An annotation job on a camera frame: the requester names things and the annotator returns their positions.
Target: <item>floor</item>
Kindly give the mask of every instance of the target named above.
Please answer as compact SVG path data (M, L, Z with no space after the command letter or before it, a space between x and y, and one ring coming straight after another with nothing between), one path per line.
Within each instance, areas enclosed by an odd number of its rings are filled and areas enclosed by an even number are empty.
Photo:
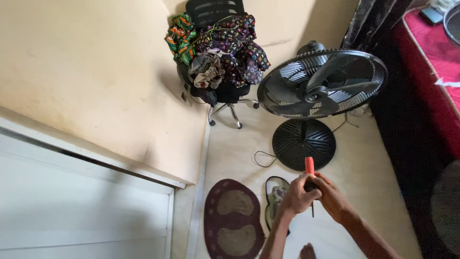
M256 87L248 98L256 96ZM211 128L204 182L201 225L197 239L195 259L209 258L203 238L203 208L206 196L219 180L231 178L250 188L259 198L261 210L266 207L265 181L270 176L280 176L289 182L299 172L276 161L263 168L254 161L258 150L273 153L271 137L275 129L286 119L250 104L235 105L243 128L237 130L230 110L215 117ZM344 124L334 135L337 150L331 162L320 170L346 195L350 203L396 250L408 259L422 258L401 197L399 186L384 148L377 124L368 111L363 117L348 116L359 126ZM344 121L343 115L320 119L331 129ZM260 164L269 164L271 158L258 156ZM268 230L263 214L260 217L265 236ZM290 225L291 235L286 240L284 258L297 258L301 248L311 242L316 256L321 258L365 258L346 230L335 223L315 201L315 217L311 211L297 215Z

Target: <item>pile of clothes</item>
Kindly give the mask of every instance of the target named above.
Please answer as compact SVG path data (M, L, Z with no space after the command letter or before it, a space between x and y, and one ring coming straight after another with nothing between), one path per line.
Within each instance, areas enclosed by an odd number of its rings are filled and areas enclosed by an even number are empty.
M198 34L186 13L172 21L166 41L174 60L189 67L197 88L212 91L222 82L237 88L257 84L262 81L262 72L270 67L264 50L254 42L252 15L229 16Z

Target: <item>chair backrest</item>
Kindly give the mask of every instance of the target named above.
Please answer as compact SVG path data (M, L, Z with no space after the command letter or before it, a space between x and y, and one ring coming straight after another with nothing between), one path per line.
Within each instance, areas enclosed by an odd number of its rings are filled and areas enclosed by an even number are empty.
M230 15L244 14L243 0L189 0L185 10L197 29Z

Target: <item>brown mat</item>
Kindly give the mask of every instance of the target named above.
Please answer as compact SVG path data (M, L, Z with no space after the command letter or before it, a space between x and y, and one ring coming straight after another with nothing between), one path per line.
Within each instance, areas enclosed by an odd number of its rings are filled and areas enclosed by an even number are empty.
M204 206L204 236L212 259L253 259L264 244L260 204L241 183L216 183Z

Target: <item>standing fan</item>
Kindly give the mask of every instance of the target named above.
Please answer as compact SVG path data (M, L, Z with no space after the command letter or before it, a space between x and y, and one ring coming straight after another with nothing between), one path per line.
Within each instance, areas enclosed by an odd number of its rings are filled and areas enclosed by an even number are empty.
M303 53L276 67L257 90L263 108L293 118L273 135L276 157L297 171L305 170L305 157L313 157L315 169L325 166L334 156L335 138L315 118L361 106L378 93L387 74L379 58L342 49Z

